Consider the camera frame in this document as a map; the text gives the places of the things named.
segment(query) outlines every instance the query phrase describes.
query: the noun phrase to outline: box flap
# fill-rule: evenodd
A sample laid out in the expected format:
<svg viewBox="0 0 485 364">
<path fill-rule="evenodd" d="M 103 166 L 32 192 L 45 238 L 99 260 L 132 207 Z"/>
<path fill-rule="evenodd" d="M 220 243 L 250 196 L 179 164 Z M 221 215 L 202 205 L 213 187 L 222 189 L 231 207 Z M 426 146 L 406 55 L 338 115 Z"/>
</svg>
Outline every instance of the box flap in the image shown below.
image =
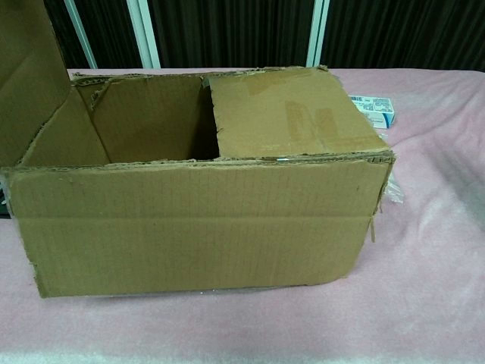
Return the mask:
<svg viewBox="0 0 485 364">
<path fill-rule="evenodd" d="M 212 77 L 210 85 L 222 157 L 388 149 L 322 67 Z"/>
<path fill-rule="evenodd" d="M 0 166 L 12 166 L 70 89 L 42 1 L 0 0 L 0 57 Z"/>
</svg>

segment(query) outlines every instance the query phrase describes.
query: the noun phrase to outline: dark curtain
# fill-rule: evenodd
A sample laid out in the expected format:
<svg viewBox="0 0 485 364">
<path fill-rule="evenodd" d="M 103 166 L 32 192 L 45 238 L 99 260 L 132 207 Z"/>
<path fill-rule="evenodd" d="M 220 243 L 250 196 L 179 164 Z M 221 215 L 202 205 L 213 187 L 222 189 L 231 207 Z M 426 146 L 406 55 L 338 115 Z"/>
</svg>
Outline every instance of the dark curtain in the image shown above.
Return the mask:
<svg viewBox="0 0 485 364">
<path fill-rule="evenodd" d="M 313 0 L 149 0 L 162 67 L 305 65 Z"/>
<path fill-rule="evenodd" d="M 141 68 L 125 0 L 76 0 L 98 68 Z"/>
<path fill-rule="evenodd" d="M 67 68 L 89 68 L 64 2 L 44 0 Z"/>
<path fill-rule="evenodd" d="M 332 0 L 321 63 L 485 71 L 485 1 Z"/>
</svg>

